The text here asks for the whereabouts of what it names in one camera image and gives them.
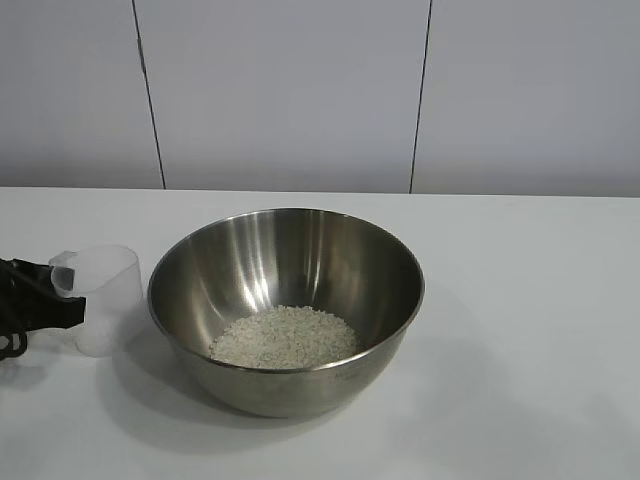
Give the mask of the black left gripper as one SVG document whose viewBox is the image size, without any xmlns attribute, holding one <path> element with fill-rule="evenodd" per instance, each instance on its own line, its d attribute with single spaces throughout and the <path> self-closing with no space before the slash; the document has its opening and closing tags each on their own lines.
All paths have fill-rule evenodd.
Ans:
<svg viewBox="0 0 640 480">
<path fill-rule="evenodd" d="M 1 360 L 17 358 L 28 347 L 27 331 L 47 328 L 70 329 L 84 322 L 84 297 L 37 297 L 19 307 L 30 286 L 51 286 L 52 267 L 21 259 L 1 260 Z"/>
</svg>

